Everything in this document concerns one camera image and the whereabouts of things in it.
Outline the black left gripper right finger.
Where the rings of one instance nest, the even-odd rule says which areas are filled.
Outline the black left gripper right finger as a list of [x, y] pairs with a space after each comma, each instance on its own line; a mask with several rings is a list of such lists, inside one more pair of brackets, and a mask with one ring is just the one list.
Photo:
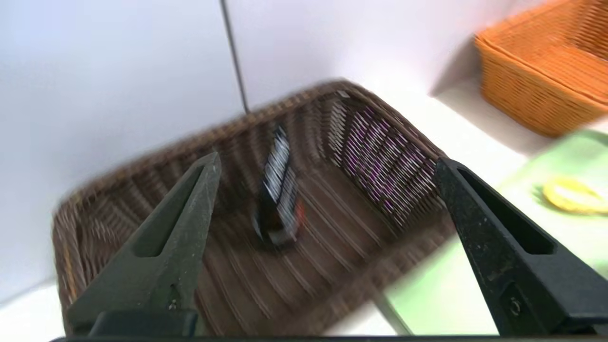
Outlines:
[[434, 182], [499, 335], [607, 335], [606, 279], [459, 162]]

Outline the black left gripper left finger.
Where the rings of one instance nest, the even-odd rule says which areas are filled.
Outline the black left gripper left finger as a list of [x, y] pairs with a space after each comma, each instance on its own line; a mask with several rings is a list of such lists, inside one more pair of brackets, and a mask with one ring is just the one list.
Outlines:
[[194, 336], [194, 294], [221, 178], [195, 161], [68, 310], [76, 336]]

